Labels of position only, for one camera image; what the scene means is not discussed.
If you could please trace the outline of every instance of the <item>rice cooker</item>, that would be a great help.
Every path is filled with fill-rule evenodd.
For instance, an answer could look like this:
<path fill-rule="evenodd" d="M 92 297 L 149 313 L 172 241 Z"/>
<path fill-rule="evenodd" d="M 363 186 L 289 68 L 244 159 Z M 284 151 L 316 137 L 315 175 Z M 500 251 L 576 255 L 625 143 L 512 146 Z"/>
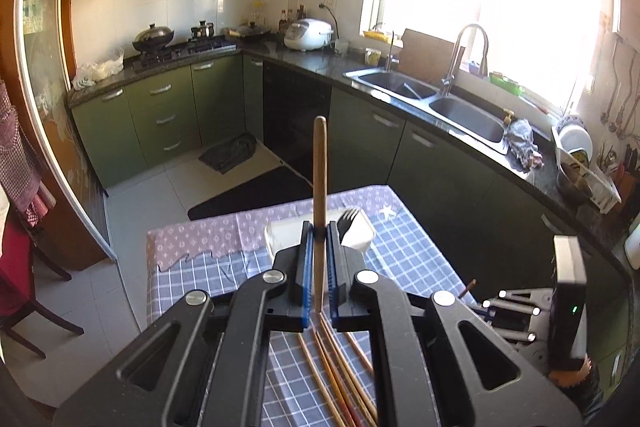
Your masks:
<path fill-rule="evenodd" d="M 334 30 L 318 19 L 300 19 L 291 23 L 284 35 L 284 45 L 292 50 L 308 51 L 324 48 L 331 43 Z"/>

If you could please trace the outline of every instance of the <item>fork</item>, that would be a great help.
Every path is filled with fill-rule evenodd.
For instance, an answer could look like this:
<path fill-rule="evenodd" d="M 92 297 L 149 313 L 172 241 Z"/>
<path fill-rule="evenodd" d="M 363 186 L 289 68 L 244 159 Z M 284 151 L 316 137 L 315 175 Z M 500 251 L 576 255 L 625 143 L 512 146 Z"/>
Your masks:
<path fill-rule="evenodd" d="M 338 219 L 338 223 L 336 224 L 338 228 L 338 238 L 340 239 L 340 244 L 342 244 L 342 238 L 344 234 L 351 228 L 354 219 L 359 213 L 359 208 L 349 208 L 345 210 L 344 213 Z"/>

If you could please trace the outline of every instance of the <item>double sink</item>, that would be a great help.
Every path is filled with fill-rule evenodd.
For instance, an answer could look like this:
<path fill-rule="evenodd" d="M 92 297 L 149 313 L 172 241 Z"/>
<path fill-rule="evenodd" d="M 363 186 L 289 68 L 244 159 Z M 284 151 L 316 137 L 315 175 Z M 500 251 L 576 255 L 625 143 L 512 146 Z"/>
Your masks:
<path fill-rule="evenodd" d="M 404 100 L 439 120 L 445 121 L 495 151 L 501 154 L 507 153 L 508 145 L 504 139 L 502 120 L 466 100 L 452 94 L 442 96 L 428 84 L 397 71 L 376 68 L 351 71 L 345 73 L 344 76 Z"/>

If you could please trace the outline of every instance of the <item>small faucet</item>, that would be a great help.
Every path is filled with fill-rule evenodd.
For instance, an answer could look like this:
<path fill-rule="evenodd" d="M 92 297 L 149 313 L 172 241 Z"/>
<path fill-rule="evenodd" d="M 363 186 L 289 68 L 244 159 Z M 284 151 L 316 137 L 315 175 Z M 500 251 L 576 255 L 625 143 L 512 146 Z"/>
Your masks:
<path fill-rule="evenodd" d="M 391 45 L 389 46 L 389 54 L 386 56 L 385 63 L 385 71 L 391 71 L 391 64 L 399 64 L 400 60 L 394 58 L 393 49 L 394 49 L 394 39 L 396 38 L 396 33 L 391 32 Z"/>
<path fill-rule="evenodd" d="M 458 54 L 460 53 L 460 41 L 462 40 L 462 35 L 464 35 L 467 28 L 478 28 L 482 32 L 482 36 L 484 36 L 484 49 L 482 49 L 482 62 L 480 63 L 480 75 L 484 78 L 489 75 L 488 68 L 486 64 L 486 54 L 489 51 L 489 37 L 482 28 L 481 25 L 477 23 L 467 24 L 464 28 L 460 30 L 458 34 L 458 40 L 453 46 L 453 53 L 451 55 L 451 61 L 449 63 L 449 71 L 447 71 L 447 76 L 442 79 L 442 96 L 447 96 L 449 91 L 451 91 L 451 87 L 453 87 L 453 82 L 455 81 L 455 73 L 453 69 L 456 67 L 456 62 L 458 61 Z"/>

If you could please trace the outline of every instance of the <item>wooden chopstick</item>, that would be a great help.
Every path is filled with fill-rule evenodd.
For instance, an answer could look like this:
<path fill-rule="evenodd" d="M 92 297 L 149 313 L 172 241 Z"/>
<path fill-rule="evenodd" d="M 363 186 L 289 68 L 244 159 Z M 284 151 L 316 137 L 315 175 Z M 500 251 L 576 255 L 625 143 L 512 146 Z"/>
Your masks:
<path fill-rule="evenodd" d="M 346 392 L 342 381 L 340 380 L 338 370 L 335 365 L 333 365 L 326 347 L 322 345 L 322 341 L 320 340 L 320 336 L 318 335 L 316 328 L 312 327 L 311 333 L 313 334 L 314 340 L 316 341 L 316 347 L 318 348 L 318 353 L 320 353 L 320 360 L 322 361 L 322 365 L 324 365 L 324 371 L 329 378 L 329 382 L 331 383 L 331 387 L 334 390 L 335 396 L 338 398 L 338 405 L 342 410 L 342 415 L 351 427 L 362 427 L 362 425 L 360 424 L 360 419 L 356 415 L 351 404 L 348 402 L 349 395 Z"/>
<path fill-rule="evenodd" d="M 347 336 L 347 340 L 351 344 L 351 347 L 353 347 L 353 350 L 356 352 L 356 355 L 360 359 L 360 362 L 362 362 L 362 365 L 364 365 L 365 369 L 367 369 L 367 371 L 369 371 L 369 373 L 373 375 L 373 365 L 371 365 L 371 361 L 367 358 L 367 355 L 360 347 L 360 344 L 356 340 L 356 337 L 353 335 L 353 333 L 351 333 L 351 331 L 347 331 L 345 335 Z"/>
<path fill-rule="evenodd" d="M 311 368 L 311 372 L 314 374 L 314 378 L 318 383 L 318 387 L 320 388 L 320 393 L 322 393 L 322 396 L 324 397 L 324 401 L 329 406 L 329 409 L 331 410 L 331 414 L 334 415 L 335 422 L 338 424 L 338 427 L 347 427 L 345 423 L 342 421 L 342 417 L 340 416 L 340 413 L 335 408 L 331 395 L 329 394 L 326 387 L 324 386 L 324 381 L 322 381 L 322 377 L 320 377 L 320 373 L 318 372 L 318 368 L 314 363 L 314 359 L 311 357 L 311 353 L 309 353 L 309 350 L 306 348 L 305 339 L 301 333 L 298 333 L 298 341 L 300 342 L 300 347 L 302 348 L 302 352 L 305 354 L 306 362 L 309 364 L 309 367 Z"/>
<path fill-rule="evenodd" d="M 316 311 L 324 297 L 324 240 L 326 235 L 326 119 L 314 121 L 314 295 Z"/>
<path fill-rule="evenodd" d="M 354 394 L 354 396 L 360 397 L 361 406 L 364 406 L 362 407 L 362 411 L 363 413 L 365 413 L 365 417 L 367 418 L 367 421 L 371 425 L 377 425 L 378 411 L 376 410 L 376 406 L 373 405 L 373 402 L 371 401 L 369 394 L 367 394 L 367 391 L 364 390 L 362 384 L 360 383 L 358 378 L 355 376 L 353 369 L 349 365 L 349 362 L 347 362 L 347 360 L 344 358 L 342 350 L 340 349 L 340 346 L 338 346 L 338 342 L 334 337 L 334 331 L 327 324 L 326 318 L 324 318 L 324 316 L 322 316 L 321 318 L 322 320 L 320 320 L 320 323 L 322 324 L 322 328 L 324 329 L 324 334 L 326 334 L 326 336 L 329 338 L 329 344 L 332 347 L 332 351 L 334 352 L 335 358 L 338 360 L 338 363 L 342 368 L 343 373 L 348 377 L 346 380 L 347 380 L 347 383 L 349 384 L 351 392 Z"/>
<path fill-rule="evenodd" d="M 458 295 L 458 299 L 462 299 L 466 294 L 468 294 L 473 288 L 476 287 L 476 284 L 478 284 L 478 281 L 473 279 L 469 284 L 466 285 L 466 288 L 463 289 L 462 292 L 460 292 L 460 295 Z"/>

